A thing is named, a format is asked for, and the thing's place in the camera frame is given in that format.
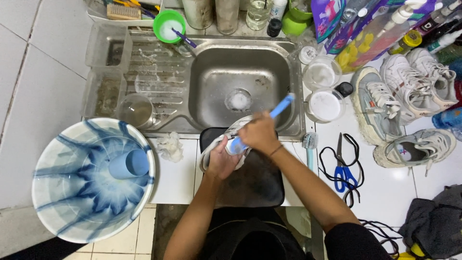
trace black sleeve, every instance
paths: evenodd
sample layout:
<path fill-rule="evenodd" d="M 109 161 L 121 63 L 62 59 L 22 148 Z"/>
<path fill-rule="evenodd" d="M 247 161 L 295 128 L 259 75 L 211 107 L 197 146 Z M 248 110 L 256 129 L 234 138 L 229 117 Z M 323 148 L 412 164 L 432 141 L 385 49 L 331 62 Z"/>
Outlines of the black sleeve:
<path fill-rule="evenodd" d="M 324 239 L 329 260 L 390 260 L 377 238 L 354 223 L 338 224 Z"/>

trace wrist bracelet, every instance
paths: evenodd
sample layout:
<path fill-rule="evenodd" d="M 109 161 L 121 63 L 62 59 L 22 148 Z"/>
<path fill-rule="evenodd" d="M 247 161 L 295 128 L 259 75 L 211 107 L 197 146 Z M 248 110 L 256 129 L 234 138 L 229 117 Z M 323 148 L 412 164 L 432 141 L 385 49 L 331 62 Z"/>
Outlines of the wrist bracelet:
<path fill-rule="evenodd" d="M 273 156 L 279 149 L 281 149 L 283 147 L 283 145 L 281 144 L 278 148 L 276 148 L 276 150 L 274 150 L 270 155 L 269 157 Z"/>

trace black shoelace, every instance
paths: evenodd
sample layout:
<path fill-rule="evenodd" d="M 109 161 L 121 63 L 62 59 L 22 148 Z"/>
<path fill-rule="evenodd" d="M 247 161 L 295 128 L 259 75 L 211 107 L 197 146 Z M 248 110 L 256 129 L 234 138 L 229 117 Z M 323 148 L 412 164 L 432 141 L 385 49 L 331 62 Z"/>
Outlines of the black shoelace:
<path fill-rule="evenodd" d="M 337 156 L 335 150 L 332 147 L 327 146 L 327 147 L 324 147 L 321 150 L 321 152 L 319 153 L 319 161 L 321 162 L 322 169 L 320 167 L 318 167 L 318 169 L 326 176 L 327 179 L 329 179 L 331 181 L 341 181 L 341 182 L 345 183 L 345 186 L 348 189 L 348 191 L 345 193 L 345 196 L 343 197 L 343 201 L 345 202 L 345 204 L 348 205 L 349 208 L 352 208 L 353 205 L 354 205 L 353 191 L 355 191 L 356 194 L 358 195 L 358 203 L 361 203 L 361 195 L 360 195 L 360 193 L 358 191 L 358 188 L 361 187 L 363 185 L 363 183 L 364 183 L 364 170 L 363 170 L 363 167 L 362 167 L 361 163 L 358 161 L 358 158 L 359 158 L 359 145 L 358 145 L 358 143 L 349 134 L 343 134 L 343 137 L 354 147 L 354 156 L 355 157 L 354 157 L 354 160 L 352 161 L 352 163 L 346 165 L 345 162 L 343 160 L 341 160 Z M 360 175 L 360 178 L 361 178 L 361 180 L 358 182 L 358 186 L 354 187 L 348 181 L 343 180 L 343 179 L 338 178 L 338 177 L 331 176 L 326 172 L 326 167 L 324 166 L 324 162 L 322 161 L 322 154 L 324 153 L 325 149 L 330 149 L 332 151 L 332 153 L 334 154 L 334 157 L 336 158 L 336 160 L 339 161 L 340 163 L 342 163 L 342 165 L 345 166 L 345 167 L 350 167 L 350 166 L 352 166 L 352 165 L 354 165 L 356 163 L 358 164 L 359 175 Z"/>
<path fill-rule="evenodd" d="M 384 223 L 381 223 L 379 221 L 368 221 L 368 220 L 364 220 L 364 219 L 359 219 L 359 221 L 361 222 L 361 224 L 363 225 L 363 227 L 365 227 L 367 230 L 369 230 L 370 232 L 373 232 L 375 234 L 377 234 L 379 237 L 383 238 L 382 241 L 380 241 L 380 244 L 383 245 L 385 244 L 386 242 L 390 242 L 391 246 L 393 247 L 393 252 L 392 253 L 388 253 L 391 257 L 393 257 L 394 259 L 398 259 L 399 258 L 399 247 L 398 247 L 398 243 L 396 243 L 395 240 L 398 240 L 398 239 L 402 239 L 402 236 L 396 231 L 394 230 L 392 227 L 384 224 Z M 376 224 L 379 224 L 379 225 L 382 225 L 382 226 L 385 226 L 386 228 L 390 229 L 391 231 L 397 233 L 398 235 L 400 235 L 399 237 L 394 237 L 394 236 L 389 236 L 387 233 L 384 232 L 384 230 L 377 226 Z M 366 225 L 370 225 L 377 230 L 375 229 L 371 229 L 371 228 L 368 228 L 366 227 Z"/>

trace stainless steel sink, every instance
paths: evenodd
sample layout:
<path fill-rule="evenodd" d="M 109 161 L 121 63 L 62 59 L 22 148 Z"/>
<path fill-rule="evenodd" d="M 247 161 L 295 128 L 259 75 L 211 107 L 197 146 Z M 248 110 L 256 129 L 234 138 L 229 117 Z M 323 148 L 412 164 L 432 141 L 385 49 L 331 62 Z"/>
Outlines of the stainless steel sink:
<path fill-rule="evenodd" d="M 183 57 L 152 32 L 132 32 L 127 94 L 148 95 L 158 113 L 145 136 L 176 131 L 181 138 L 198 138 L 206 128 L 228 127 L 255 111 L 271 110 L 293 92 L 296 100 L 276 118 L 276 130 L 280 140 L 301 140 L 306 132 L 301 67 L 298 59 L 288 58 L 294 44 L 256 37 L 189 37 L 198 47 L 191 57 Z M 245 99 L 233 99 L 236 90 Z M 245 107 L 232 107 L 236 100 L 238 106 L 245 101 Z"/>

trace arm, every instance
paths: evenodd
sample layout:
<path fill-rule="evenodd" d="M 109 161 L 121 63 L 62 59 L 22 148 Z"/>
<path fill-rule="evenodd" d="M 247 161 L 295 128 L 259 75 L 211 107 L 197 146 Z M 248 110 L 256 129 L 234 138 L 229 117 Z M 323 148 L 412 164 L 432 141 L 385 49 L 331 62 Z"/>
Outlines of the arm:
<path fill-rule="evenodd" d="M 164 260 L 196 259 L 201 252 L 221 181 L 232 173 L 241 159 L 241 155 L 230 156 L 225 151 L 227 142 L 225 136 L 210 152 L 209 167 L 193 201 L 173 231 Z"/>
<path fill-rule="evenodd" d="M 274 161 L 324 232 L 327 233 L 340 223 L 359 224 L 353 212 L 324 181 L 281 147 L 274 133 L 274 121 L 268 112 L 255 114 L 254 118 L 254 121 L 239 131 L 242 141 Z"/>

